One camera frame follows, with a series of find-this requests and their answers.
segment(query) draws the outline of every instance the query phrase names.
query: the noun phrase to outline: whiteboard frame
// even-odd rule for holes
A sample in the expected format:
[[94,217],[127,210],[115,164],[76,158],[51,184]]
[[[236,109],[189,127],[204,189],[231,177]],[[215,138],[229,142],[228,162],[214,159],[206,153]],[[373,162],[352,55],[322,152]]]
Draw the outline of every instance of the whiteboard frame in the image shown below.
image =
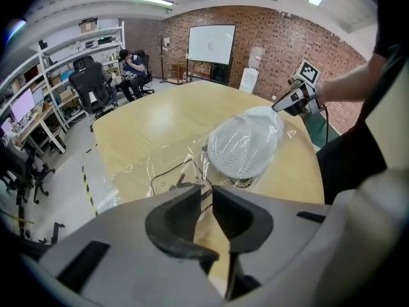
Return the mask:
[[[211,24],[211,25],[198,25],[198,26],[191,26],[191,27],[189,27],[189,37],[188,37],[188,40],[187,40],[187,56],[188,56],[188,58],[186,58],[186,83],[188,83],[188,81],[187,81],[187,78],[188,78],[188,77],[196,77],[196,76],[193,76],[193,75],[189,75],[189,61],[202,61],[203,63],[211,63],[211,64],[212,64],[212,68],[213,68],[213,64],[217,64],[217,63],[214,63],[214,62],[212,62],[212,61],[196,60],[196,59],[190,59],[190,58],[189,58],[190,29],[191,29],[191,28],[202,28],[203,26],[220,26],[220,25],[234,26],[234,27],[235,27],[235,32],[234,32],[234,34],[233,34],[233,42],[232,42],[232,44],[231,44],[229,63],[228,63],[228,64],[220,64],[220,65],[227,65],[227,66],[228,66],[228,78],[226,79],[226,83],[222,83],[222,84],[228,85],[229,80],[230,80],[231,64],[232,64],[232,60],[233,60],[233,59],[232,59],[232,58],[233,58],[232,55],[233,55],[233,45],[234,45],[235,37],[236,37],[236,24]],[[202,79],[202,80],[204,80],[204,81],[210,81],[210,82],[215,82],[215,83],[220,83],[220,82],[214,81],[214,80],[212,80],[212,79]]]

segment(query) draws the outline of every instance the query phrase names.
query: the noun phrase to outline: dark blue shirt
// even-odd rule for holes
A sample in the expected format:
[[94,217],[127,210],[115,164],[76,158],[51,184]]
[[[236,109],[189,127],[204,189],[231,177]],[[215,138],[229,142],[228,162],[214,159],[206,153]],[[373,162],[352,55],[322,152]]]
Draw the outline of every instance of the dark blue shirt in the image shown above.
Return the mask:
[[[138,65],[138,66],[143,65],[142,58],[139,57],[139,56],[132,56],[131,60],[132,60],[132,63],[134,65]],[[125,72],[130,72],[130,73],[132,73],[134,75],[137,75],[137,76],[146,76],[145,72],[141,72],[139,70],[136,70],[136,69],[132,68],[131,66],[128,65],[127,62],[124,62],[123,70]]]

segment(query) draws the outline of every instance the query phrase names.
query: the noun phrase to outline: white desk leg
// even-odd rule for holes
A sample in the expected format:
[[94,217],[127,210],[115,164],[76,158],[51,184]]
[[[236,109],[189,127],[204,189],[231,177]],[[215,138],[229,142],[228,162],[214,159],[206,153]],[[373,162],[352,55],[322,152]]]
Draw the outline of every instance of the white desk leg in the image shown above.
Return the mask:
[[52,111],[54,112],[54,114],[56,115],[59,124],[61,125],[61,127],[64,129],[64,131],[67,133],[69,127],[66,126],[66,124],[64,123],[64,121],[61,119],[56,107],[54,105],[52,105]]
[[34,149],[36,150],[36,152],[42,156],[44,154],[44,151],[40,148],[39,145],[37,145],[37,142],[34,141],[34,139],[31,136],[27,137],[27,141],[30,143],[30,145],[32,145],[34,147]]
[[48,128],[47,124],[44,123],[44,121],[42,120],[40,122],[41,126],[43,127],[45,133],[47,133],[47,135],[49,136],[49,138],[51,139],[52,142],[54,142],[54,144],[57,146],[57,148],[59,148],[59,150],[62,153],[65,153],[65,149],[63,148],[63,146],[61,146],[58,142],[58,140],[52,135],[50,129]]

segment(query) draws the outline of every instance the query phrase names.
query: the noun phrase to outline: person's black hair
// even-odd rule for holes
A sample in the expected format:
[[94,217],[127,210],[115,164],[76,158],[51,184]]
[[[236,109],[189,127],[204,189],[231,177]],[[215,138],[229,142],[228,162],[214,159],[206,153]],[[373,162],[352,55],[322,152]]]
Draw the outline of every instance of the person's black hair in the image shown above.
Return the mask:
[[130,51],[129,51],[129,50],[122,49],[122,50],[120,51],[120,59],[121,59],[121,60],[125,60],[125,58],[126,58],[129,54],[130,54]]

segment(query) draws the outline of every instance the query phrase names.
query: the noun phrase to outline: person's arm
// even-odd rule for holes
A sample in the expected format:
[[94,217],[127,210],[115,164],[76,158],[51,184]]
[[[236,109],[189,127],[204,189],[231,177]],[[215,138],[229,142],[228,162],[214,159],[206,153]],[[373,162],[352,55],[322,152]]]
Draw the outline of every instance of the person's arm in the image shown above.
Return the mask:
[[365,64],[351,72],[328,82],[316,85],[321,104],[330,101],[364,101],[381,75],[386,58],[374,53]]
[[135,65],[135,64],[132,62],[131,59],[128,59],[128,60],[127,60],[127,63],[128,63],[128,65],[131,66],[133,69],[136,69],[136,70],[138,70],[138,71],[140,71],[140,72],[144,72],[144,71],[145,71],[145,68],[143,67],[143,65]]

